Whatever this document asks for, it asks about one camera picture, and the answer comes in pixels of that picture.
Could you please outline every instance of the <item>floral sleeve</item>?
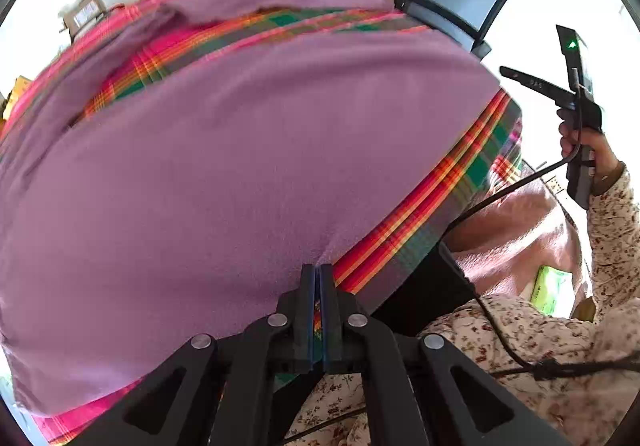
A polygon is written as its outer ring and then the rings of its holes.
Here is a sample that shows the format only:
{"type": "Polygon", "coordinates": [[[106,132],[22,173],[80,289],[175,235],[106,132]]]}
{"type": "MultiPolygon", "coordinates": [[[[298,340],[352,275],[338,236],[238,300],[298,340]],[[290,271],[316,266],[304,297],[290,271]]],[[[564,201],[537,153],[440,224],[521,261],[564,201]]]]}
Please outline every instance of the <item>floral sleeve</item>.
{"type": "Polygon", "coordinates": [[[608,310],[640,295],[639,220],[627,170],[607,192],[591,197],[588,227],[596,323],[608,310]]]}

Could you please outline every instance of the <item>plaid fabric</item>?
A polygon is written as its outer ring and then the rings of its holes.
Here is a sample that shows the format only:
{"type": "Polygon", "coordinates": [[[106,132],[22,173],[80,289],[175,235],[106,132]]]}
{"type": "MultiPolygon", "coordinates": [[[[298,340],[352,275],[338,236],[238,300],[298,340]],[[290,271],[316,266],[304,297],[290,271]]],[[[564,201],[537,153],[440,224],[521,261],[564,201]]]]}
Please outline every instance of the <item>plaid fabric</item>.
{"type": "MultiPolygon", "coordinates": [[[[20,113],[38,97],[46,82],[99,47],[133,20],[165,0],[143,0],[99,24],[45,70],[21,98],[10,120],[19,127],[20,113]]],[[[197,30],[176,30],[138,51],[88,101],[76,122],[95,115],[114,101],[163,80],[201,59],[218,58],[253,44],[277,43],[322,31],[420,32],[428,28],[399,12],[363,10],[272,10],[216,23],[197,30]]],[[[408,276],[444,231],[435,221],[450,221],[476,196],[517,179],[520,169],[520,110],[500,91],[438,166],[375,229],[334,264],[335,280],[352,293],[371,290],[385,269],[408,276]]],[[[287,379],[280,379],[280,386],[287,379]]],[[[65,445],[114,405],[137,383],[55,418],[35,418],[50,444],[65,445]]]]}

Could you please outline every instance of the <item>human hand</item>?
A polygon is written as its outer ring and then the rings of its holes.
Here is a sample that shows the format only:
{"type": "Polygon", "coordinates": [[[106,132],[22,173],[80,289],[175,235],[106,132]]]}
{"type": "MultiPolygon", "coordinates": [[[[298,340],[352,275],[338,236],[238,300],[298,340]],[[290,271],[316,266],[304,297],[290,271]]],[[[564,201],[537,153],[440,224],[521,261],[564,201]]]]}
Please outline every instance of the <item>human hand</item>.
{"type": "MultiPolygon", "coordinates": [[[[558,116],[564,119],[558,127],[559,133],[562,134],[562,138],[560,139],[562,157],[568,156],[572,150],[574,150],[574,145],[578,142],[578,131],[573,129],[572,124],[573,115],[574,113],[566,109],[560,109],[558,111],[558,116]]],[[[609,142],[604,134],[585,127],[582,129],[580,142],[593,149],[594,155],[591,156],[591,159],[594,159],[596,162],[595,181],[605,179],[622,167],[622,164],[611,150],[611,147],[609,147],[609,142]]]]}

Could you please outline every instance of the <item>black pants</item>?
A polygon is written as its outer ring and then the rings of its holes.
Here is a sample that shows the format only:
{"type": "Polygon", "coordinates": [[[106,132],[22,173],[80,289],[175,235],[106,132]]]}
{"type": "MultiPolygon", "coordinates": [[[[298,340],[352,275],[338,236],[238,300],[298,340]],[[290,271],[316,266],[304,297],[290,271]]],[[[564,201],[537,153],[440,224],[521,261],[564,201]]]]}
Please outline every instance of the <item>black pants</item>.
{"type": "MultiPolygon", "coordinates": [[[[372,317],[393,332],[414,336],[439,316],[449,314],[472,298],[462,272],[444,244],[431,250],[414,272],[372,317]]],[[[273,395],[268,444],[279,442],[289,431],[307,396],[322,379],[322,364],[273,395]]]]}

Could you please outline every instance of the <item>person's arm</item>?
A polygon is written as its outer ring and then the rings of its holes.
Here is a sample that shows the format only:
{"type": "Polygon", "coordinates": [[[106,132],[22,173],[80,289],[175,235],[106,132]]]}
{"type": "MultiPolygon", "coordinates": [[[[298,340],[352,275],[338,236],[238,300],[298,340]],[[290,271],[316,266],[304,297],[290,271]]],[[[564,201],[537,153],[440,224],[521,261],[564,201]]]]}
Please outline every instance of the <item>person's arm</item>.
{"type": "MultiPolygon", "coordinates": [[[[569,155],[577,133],[566,123],[559,131],[562,155],[569,155]]],[[[587,220],[593,251],[595,321],[599,321],[609,309],[640,295],[640,211],[634,202],[629,172],[612,152],[607,138],[585,129],[582,143],[593,149],[596,161],[587,220]]]]}

